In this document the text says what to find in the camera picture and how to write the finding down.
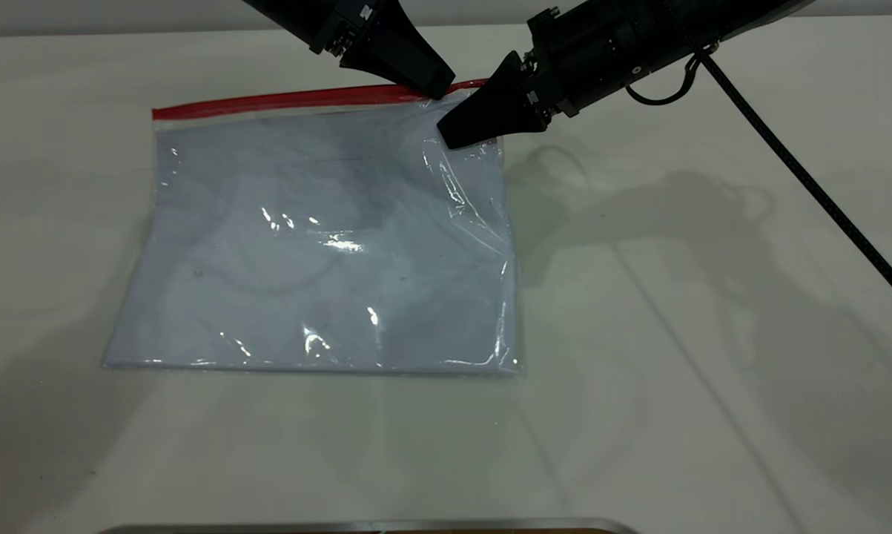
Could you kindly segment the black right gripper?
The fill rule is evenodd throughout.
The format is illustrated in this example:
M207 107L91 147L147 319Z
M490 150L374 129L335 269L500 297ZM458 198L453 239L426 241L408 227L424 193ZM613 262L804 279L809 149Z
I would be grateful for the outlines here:
M574 117L622 89L643 105L680 100L696 80L696 57L687 60L681 87L668 97L651 99L631 88L693 54L664 7L694 33L703 20L701 1L585 1L565 13L552 7L531 17L532 49L524 61L509 52L482 87L446 113L437 124L443 141L455 150L498 136L541 133L554 115Z

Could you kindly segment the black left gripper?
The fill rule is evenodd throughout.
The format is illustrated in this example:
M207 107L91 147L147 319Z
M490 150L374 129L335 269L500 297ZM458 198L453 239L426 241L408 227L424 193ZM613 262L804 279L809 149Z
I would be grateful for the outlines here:
M314 53L342 54L340 65L348 70L374 74L433 100L442 99L455 80L455 72L422 37L398 1L245 4L306 43ZM374 32L360 37L374 15Z

